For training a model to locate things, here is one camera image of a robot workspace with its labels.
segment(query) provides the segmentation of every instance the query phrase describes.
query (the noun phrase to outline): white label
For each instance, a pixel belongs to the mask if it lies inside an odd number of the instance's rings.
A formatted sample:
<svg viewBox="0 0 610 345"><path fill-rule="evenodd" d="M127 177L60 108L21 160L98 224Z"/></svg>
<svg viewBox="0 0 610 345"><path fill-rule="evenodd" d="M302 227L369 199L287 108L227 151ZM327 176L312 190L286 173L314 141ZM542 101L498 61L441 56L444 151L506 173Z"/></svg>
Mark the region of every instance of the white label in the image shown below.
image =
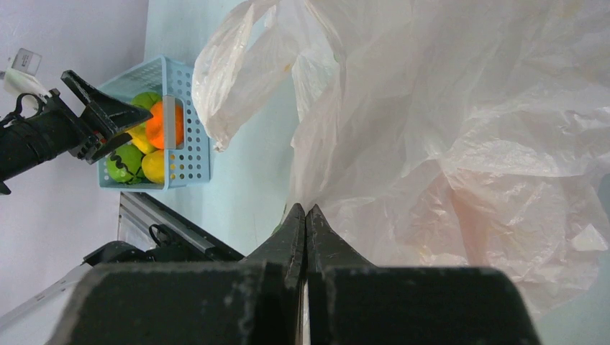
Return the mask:
<svg viewBox="0 0 610 345"><path fill-rule="evenodd" d="M30 52L29 50L21 48L19 49L15 60L13 60L13 66L11 67L14 70L29 74L33 77L38 71L38 66L40 65L41 60L42 56L36 54L35 52Z"/></svg>

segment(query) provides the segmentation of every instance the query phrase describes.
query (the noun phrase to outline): perforated basket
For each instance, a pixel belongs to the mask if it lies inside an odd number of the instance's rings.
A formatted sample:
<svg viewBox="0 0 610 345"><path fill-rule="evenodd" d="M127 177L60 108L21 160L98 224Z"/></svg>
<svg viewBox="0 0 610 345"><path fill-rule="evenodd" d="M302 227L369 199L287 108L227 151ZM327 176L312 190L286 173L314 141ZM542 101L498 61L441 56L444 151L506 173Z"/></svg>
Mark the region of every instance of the perforated basket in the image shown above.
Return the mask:
<svg viewBox="0 0 610 345"><path fill-rule="evenodd" d="M163 95L163 132L169 134L164 138L165 183L118 183L108 176L106 158L103 158L98 162L100 187L129 192L151 192L209 181L209 139L193 107L192 73L192 67L161 55L98 87L100 91L127 103L137 94L146 91ZM184 110L184 143L177 147L174 98Z"/></svg>

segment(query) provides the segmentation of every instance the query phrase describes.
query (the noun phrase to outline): yellow lemon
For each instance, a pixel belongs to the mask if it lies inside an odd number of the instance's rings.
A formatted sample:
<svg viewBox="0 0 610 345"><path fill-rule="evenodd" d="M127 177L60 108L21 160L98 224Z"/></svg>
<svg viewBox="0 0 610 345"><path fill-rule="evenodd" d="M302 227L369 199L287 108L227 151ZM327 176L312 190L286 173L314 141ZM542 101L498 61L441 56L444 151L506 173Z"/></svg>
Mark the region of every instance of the yellow lemon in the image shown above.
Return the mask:
<svg viewBox="0 0 610 345"><path fill-rule="evenodd" d="M142 171L150 182L160 184L165 182L165 158L162 149L144 156Z"/></svg>
<svg viewBox="0 0 610 345"><path fill-rule="evenodd" d="M135 126L134 128L127 131L132 136L132 143L135 145L143 154L148 155L157 150L156 147L146 139L146 127Z"/></svg>

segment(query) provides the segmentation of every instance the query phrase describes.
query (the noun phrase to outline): green apple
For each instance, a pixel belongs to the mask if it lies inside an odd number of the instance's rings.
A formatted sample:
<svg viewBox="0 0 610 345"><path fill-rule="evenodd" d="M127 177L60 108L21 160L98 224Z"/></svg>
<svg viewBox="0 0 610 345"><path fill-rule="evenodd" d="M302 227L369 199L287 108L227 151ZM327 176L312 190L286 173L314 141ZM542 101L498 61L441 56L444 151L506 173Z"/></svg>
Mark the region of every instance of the green apple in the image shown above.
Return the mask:
<svg viewBox="0 0 610 345"><path fill-rule="evenodd" d="M128 185L142 182L145 178L142 171L144 154L136 146L126 144L114 150L106 158L106 168L112 180Z"/></svg>
<svg viewBox="0 0 610 345"><path fill-rule="evenodd" d="M156 92L142 92L132 99L132 105L139 108L150 110L157 102L163 98Z"/></svg>

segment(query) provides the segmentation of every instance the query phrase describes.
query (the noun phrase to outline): light blue table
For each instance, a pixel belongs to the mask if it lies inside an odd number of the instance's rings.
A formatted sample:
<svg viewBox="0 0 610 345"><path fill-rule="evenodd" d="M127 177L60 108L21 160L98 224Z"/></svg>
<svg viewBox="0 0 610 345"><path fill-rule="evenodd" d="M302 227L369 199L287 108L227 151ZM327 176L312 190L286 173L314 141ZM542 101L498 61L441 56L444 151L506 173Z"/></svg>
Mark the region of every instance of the light blue table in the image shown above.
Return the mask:
<svg viewBox="0 0 610 345"><path fill-rule="evenodd" d="M151 0L145 59L164 54L193 65L224 16L241 1ZM262 25L255 28L260 32ZM211 153L211 182L151 194L165 205L249 254L281 220L298 119L291 80L231 141ZM601 196L610 206L610 180ZM610 344L610 255L601 260L598 282L586 294L536 322L544 344Z"/></svg>

